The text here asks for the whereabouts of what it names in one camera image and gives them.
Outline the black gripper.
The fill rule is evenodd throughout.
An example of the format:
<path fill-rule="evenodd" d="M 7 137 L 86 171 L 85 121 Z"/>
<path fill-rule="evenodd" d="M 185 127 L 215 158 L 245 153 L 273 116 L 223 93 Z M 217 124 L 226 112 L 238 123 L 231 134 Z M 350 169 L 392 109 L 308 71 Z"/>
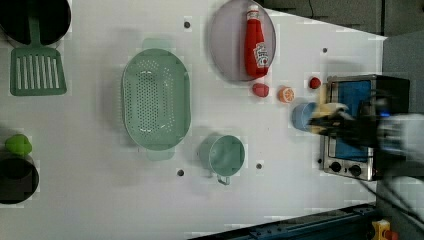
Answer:
<path fill-rule="evenodd" d="M 355 148 L 377 148 L 379 120 L 372 107 L 370 101 L 361 101 L 355 117 L 339 108 L 329 117 L 329 136 Z"/>

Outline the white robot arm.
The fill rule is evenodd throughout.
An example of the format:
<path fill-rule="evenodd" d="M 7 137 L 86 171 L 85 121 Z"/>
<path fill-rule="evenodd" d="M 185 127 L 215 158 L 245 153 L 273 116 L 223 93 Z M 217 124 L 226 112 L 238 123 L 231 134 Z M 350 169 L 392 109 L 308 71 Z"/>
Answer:
<path fill-rule="evenodd" d="M 360 116 L 352 118 L 341 108 L 329 115 L 329 137 L 348 145 L 367 147 L 405 161 L 390 165 L 386 176 L 423 180 L 423 115 Z"/>

